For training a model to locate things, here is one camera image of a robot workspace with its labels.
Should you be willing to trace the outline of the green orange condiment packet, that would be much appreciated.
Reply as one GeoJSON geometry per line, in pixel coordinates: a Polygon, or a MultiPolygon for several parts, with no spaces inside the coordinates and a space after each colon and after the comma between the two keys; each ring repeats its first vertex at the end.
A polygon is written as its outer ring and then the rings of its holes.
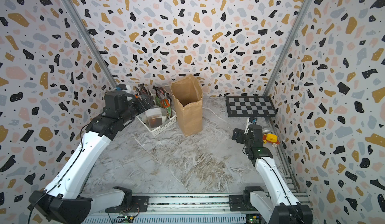
{"type": "Polygon", "coordinates": [[[172,117],[171,103],[168,99],[163,99],[160,101],[161,106],[167,111],[167,116],[172,117]]]}

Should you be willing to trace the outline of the black condiment packet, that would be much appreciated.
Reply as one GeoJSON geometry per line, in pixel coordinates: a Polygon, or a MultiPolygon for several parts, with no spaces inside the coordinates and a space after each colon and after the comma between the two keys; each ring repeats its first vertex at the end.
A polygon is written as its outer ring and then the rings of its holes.
{"type": "Polygon", "coordinates": [[[153,96],[151,95],[150,91],[144,86],[143,83],[139,84],[136,87],[136,92],[143,101],[149,104],[154,104],[153,96]]]}

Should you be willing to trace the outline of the white plastic basket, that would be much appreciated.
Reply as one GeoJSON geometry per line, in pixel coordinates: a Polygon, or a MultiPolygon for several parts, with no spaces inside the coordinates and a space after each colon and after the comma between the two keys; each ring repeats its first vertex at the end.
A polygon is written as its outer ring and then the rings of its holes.
{"type": "Polygon", "coordinates": [[[166,109],[154,106],[136,118],[153,136],[157,136],[176,122],[176,112],[172,110],[169,116],[166,109]]]}

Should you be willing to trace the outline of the clear bag red packet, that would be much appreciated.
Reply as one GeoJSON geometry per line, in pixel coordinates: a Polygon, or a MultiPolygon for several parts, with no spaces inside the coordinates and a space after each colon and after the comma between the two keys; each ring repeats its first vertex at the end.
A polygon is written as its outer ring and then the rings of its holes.
{"type": "Polygon", "coordinates": [[[167,120],[167,111],[163,108],[153,107],[145,112],[147,124],[150,128],[157,128],[167,120]]]}

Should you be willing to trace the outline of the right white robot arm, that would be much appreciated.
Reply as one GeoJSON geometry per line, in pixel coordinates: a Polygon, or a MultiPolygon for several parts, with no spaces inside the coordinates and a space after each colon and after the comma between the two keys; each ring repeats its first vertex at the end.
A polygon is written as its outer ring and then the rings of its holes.
{"type": "Polygon", "coordinates": [[[241,196],[229,196],[230,211],[257,210],[267,224],[313,223],[311,208],[293,194],[279,173],[271,151],[264,146],[262,127],[248,123],[245,130],[235,128],[232,140],[244,146],[244,153],[262,177],[267,192],[260,186],[245,187],[241,196]]]}

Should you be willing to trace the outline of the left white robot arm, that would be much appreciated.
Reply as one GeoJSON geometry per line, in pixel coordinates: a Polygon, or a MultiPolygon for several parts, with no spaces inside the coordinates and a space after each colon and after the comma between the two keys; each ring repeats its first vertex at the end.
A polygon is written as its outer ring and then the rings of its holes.
{"type": "Polygon", "coordinates": [[[80,224],[102,210],[132,207],[132,191],[120,186],[88,198],[81,193],[100,154],[118,132],[154,106],[153,97],[115,90],[106,92],[104,100],[102,113],[82,128],[80,144],[62,170],[43,190],[36,190],[29,197],[31,212],[37,210],[48,221],[80,224]]]}

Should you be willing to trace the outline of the brown paper bag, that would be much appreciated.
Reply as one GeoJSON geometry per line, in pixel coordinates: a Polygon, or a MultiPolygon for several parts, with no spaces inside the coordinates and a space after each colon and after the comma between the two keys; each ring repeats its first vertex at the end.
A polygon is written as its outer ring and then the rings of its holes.
{"type": "Polygon", "coordinates": [[[198,80],[188,75],[171,85],[177,122],[185,136],[203,129],[203,92],[198,80]]]}

